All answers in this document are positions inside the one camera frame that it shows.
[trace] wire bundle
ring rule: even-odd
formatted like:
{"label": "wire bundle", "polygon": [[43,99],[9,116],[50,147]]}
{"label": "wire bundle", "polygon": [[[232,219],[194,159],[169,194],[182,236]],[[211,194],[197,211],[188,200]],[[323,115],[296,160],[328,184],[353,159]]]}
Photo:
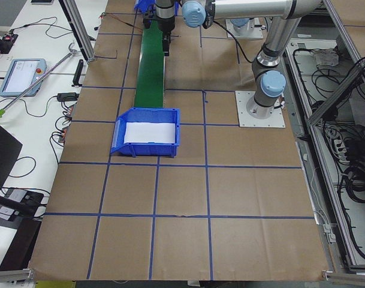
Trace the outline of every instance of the wire bundle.
{"label": "wire bundle", "polygon": [[358,196],[360,193],[365,194],[365,166],[358,161],[347,161],[345,157],[341,156],[340,151],[338,151],[338,149],[333,145],[335,140],[340,140],[342,143],[348,139],[358,138],[365,140],[364,133],[348,124],[328,124],[327,122],[324,122],[322,125],[322,135],[337,169],[337,194],[343,215],[348,225],[351,241],[357,253],[365,260],[365,254],[361,250],[361,247],[357,244],[353,233],[353,226],[348,214],[348,208],[346,208],[342,198],[343,193],[346,192],[352,201],[365,204],[365,198]]}
{"label": "wire bundle", "polygon": [[[298,48],[295,49],[295,51],[293,51],[293,59],[294,59],[294,63],[295,63],[295,67],[298,71],[298,76],[300,78],[304,93],[307,96],[307,99],[310,103],[310,105],[315,104],[316,102],[318,102],[317,99],[314,98],[313,95],[310,94],[310,92],[308,91],[307,87],[306,87],[306,83],[303,80],[303,75],[301,72],[301,69],[299,67],[299,63],[297,60],[297,54],[298,52],[309,52],[309,53],[313,53],[313,52],[317,52],[320,51],[321,49],[306,49],[306,48]],[[333,69],[329,69],[329,68],[317,68],[316,71],[314,71],[314,73],[312,74],[312,83],[314,84],[316,90],[318,91],[318,93],[323,97],[323,98],[327,98],[327,96],[323,93],[323,92],[328,92],[328,93],[333,93],[334,91],[331,90],[326,90],[321,88],[318,85],[318,80],[321,78],[327,78],[328,80],[334,82],[335,84],[339,85],[342,84],[343,81],[350,75],[350,73],[354,70],[354,69],[358,69],[359,73],[358,76],[355,78],[355,80],[350,83],[350,85],[345,89],[345,92],[342,94],[341,98],[339,99],[339,108],[342,107],[350,98],[350,96],[352,95],[352,92],[354,90],[356,90],[358,92],[358,94],[361,96],[361,98],[365,101],[365,92],[362,89],[362,84],[364,83],[363,79],[365,79],[365,57],[359,59],[347,72],[346,76],[342,79],[342,81],[339,81],[337,76],[339,75],[339,73],[336,70]]]}

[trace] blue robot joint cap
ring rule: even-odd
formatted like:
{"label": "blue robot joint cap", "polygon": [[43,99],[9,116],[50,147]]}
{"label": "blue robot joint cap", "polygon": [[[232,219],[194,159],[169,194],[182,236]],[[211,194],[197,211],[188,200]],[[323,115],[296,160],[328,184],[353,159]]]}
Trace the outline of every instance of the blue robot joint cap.
{"label": "blue robot joint cap", "polygon": [[205,22],[205,8],[197,1],[188,1],[182,6],[182,16],[189,27],[199,27]]}
{"label": "blue robot joint cap", "polygon": [[237,18],[237,19],[230,19],[230,22],[238,28],[246,26],[250,21],[250,18]]}
{"label": "blue robot joint cap", "polygon": [[271,70],[266,72],[261,79],[262,91],[271,98],[277,98],[285,90],[286,78],[280,72]]}

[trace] green conveyor belt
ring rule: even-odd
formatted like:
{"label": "green conveyor belt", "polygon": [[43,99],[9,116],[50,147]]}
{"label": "green conveyor belt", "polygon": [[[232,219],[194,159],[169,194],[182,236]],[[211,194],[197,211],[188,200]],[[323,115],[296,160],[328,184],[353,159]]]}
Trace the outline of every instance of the green conveyor belt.
{"label": "green conveyor belt", "polygon": [[164,107],[164,64],[162,32],[153,21],[143,32],[134,107]]}

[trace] metal base plate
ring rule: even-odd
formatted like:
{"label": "metal base plate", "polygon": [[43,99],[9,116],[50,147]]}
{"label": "metal base plate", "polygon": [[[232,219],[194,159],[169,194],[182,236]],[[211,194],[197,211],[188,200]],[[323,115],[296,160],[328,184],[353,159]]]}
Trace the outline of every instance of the metal base plate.
{"label": "metal base plate", "polygon": [[254,118],[246,111],[246,103],[254,96],[255,91],[236,91],[238,120],[240,127],[254,128],[285,128],[285,121],[281,109],[274,109],[267,119]]}
{"label": "metal base plate", "polygon": [[[254,19],[254,25],[259,25],[260,24],[260,20],[258,18]],[[262,34],[262,29],[261,28],[255,28],[255,27],[249,27],[249,29],[245,29],[245,31],[242,31],[241,33],[237,32],[234,30],[233,24],[230,22],[229,19],[226,19],[226,28],[233,33],[233,35],[236,38],[239,39],[250,39],[250,40],[258,40],[258,39],[263,39],[264,36]]]}

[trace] blue bin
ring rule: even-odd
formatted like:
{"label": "blue bin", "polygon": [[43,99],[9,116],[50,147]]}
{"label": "blue bin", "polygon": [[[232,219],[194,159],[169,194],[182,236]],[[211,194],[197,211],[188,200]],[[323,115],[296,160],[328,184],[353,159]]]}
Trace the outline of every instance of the blue bin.
{"label": "blue bin", "polygon": [[[163,123],[168,127],[173,127],[175,135],[174,143],[158,142],[126,142],[125,135],[127,127],[133,127],[133,123],[140,125],[152,125]],[[131,108],[119,116],[114,127],[113,141],[110,153],[119,152],[123,155],[158,155],[175,157],[177,147],[180,145],[180,110],[166,108]]]}
{"label": "blue bin", "polygon": [[[148,7],[150,5],[153,5],[155,3],[155,0],[136,0],[135,5],[134,5],[134,9],[139,9],[141,11],[141,13],[145,13],[148,9]],[[175,6],[175,14],[177,15],[178,13],[178,8],[179,5],[176,2],[176,6]]]}

